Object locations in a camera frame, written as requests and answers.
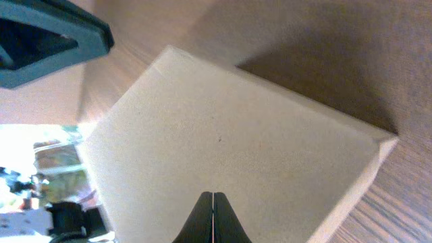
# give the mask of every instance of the wooden table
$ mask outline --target wooden table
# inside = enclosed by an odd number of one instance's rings
[[[332,242],[432,241],[432,3],[98,0],[116,46],[84,73],[97,121],[172,44],[397,132],[395,151]]]

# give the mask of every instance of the white object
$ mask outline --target white object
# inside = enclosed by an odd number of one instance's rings
[[[325,242],[397,138],[167,48],[79,150],[121,242],[171,242],[224,192],[253,242]]]

